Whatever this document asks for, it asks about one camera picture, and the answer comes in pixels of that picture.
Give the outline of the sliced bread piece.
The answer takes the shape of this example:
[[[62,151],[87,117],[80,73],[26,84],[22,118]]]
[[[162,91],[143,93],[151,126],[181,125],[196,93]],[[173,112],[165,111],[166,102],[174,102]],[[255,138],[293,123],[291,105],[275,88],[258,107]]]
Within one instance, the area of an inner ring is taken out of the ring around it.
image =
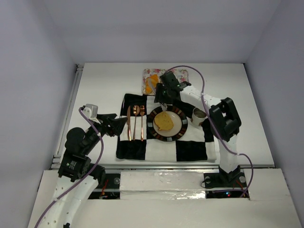
[[[154,122],[160,131],[168,131],[174,127],[174,123],[166,111],[162,111],[154,118]]]

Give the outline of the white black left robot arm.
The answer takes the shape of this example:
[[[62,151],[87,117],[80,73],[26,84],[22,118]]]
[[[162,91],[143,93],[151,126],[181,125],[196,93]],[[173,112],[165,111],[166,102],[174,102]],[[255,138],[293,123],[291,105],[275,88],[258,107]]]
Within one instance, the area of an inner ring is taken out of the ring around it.
[[[116,114],[88,118],[79,112],[90,126],[68,131],[52,201],[36,222],[37,228],[72,228],[93,190],[105,185],[104,167],[92,163],[88,155],[98,143],[104,143],[104,135],[119,136],[127,118],[117,118]]]

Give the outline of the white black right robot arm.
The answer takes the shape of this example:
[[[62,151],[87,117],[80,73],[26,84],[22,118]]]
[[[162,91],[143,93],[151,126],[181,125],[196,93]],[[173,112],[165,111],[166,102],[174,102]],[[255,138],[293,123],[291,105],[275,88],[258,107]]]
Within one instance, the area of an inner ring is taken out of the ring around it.
[[[231,187],[240,175],[240,165],[236,152],[237,134],[241,120],[233,100],[229,97],[219,99],[196,89],[189,82],[179,82],[172,71],[160,77],[156,86],[155,102],[173,105],[183,111],[202,111],[207,128],[219,143],[219,171],[205,179],[207,188]]]

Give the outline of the orange croissant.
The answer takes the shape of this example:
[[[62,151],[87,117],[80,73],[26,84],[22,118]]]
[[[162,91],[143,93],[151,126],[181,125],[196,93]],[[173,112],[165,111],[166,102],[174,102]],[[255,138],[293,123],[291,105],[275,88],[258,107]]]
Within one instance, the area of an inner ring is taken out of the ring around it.
[[[155,94],[156,91],[156,85],[158,84],[159,79],[156,74],[150,75],[147,77],[145,81],[145,93],[146,94]]]

